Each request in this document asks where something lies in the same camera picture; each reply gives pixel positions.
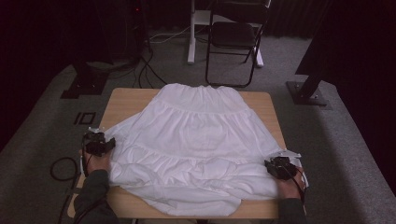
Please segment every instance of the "chair seat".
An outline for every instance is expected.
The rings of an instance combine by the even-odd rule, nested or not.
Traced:
[[[217,21],[212,27],[212,44],[216,47],[253,48],[256,44],[253,27],[246,23]]]

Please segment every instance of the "chair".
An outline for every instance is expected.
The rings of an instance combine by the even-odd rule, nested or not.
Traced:
[[[264,3],[258,0],[214,1],[210,11],[209,36],[206,51],[205,80],[209,85],[244,88],[250,84],[257,63],[257,49],[259,49],[262,32],[268,18],[269,2]],[[215,21],[214,17],[216,16],[221,16],[228,20]],[[212,51],[212,45],[222,51]],[[238,51],[231,52],[231,49],[238,49]],[[246,59],[244,63],[246,63],[252,53],[253,63],[247,83],[227,84],[209,81],[210,54],[245,55]]]

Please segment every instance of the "white fabric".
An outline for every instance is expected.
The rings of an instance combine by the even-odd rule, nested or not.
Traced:
[[[228,216],[277,196],[263,163],[281,148],[232,88],[167,85],[110,137],[110,184],[166,214]]]

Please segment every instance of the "gray carpet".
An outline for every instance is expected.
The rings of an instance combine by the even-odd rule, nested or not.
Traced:
[[[303,155],[302,163],[311,186],[306,195],[310,223],[394,223],[396,199],[336,88],[325,82],[319,86],[332,110],[295,105],[289,95],[286,81],[306,79],[295,76],[294,72],[309,43],[310,40],[299,38],[264,37],[261,46],[264,67],[255,71],[250,86],[239,90],[271,94],[288,149]],[[204,43],[197,42],[194,65],[186,62],[186,38],[151,46],[154,56],[149,64],[168,83],[206,85]],[[228,61],[232,61],[234,56],[229,57]],[[102,63],[92,65],[108,67]],[[141,68],[139,64],[135,74],[138,75]],[[214,58],[210,71],[238,81],[245,78],[246,73],[240,72],[245,68],[247,73],[248,66],[244,64],[228,65]],[[141,84],[150,88],[145,74]],[[133,70],[119,71],[110,74],[102,95],[60,99],[75,75],[73,67],[68,66],[52,80],[0,154],[0,223],[56,223],[71,182],[54,180],[50,176],[51,164],[61,157],[78,159],[81,136],[89,126],[99,125],[112,90],[138,87]],[[154,88],[163,86],[152,73],[147,75]],[[86,121],[77,119],[79,113],[94,113],[93,123],[79,124]],[[62,162],[54,173],[68,177],[73,174],[73,165]],[[66,214],[63,223],[71,223]]]

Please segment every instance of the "forearm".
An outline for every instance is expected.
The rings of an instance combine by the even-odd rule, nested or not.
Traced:
[[[279,224],[306,224],[303,203],[297,198],[282,199],[279,201]]]
[[[105,170],[96,170],[85,179],[81,193],[74,201],[75,221],[78,223],[119,223],[113,210],[106,202],[109,190],[108,174]]]

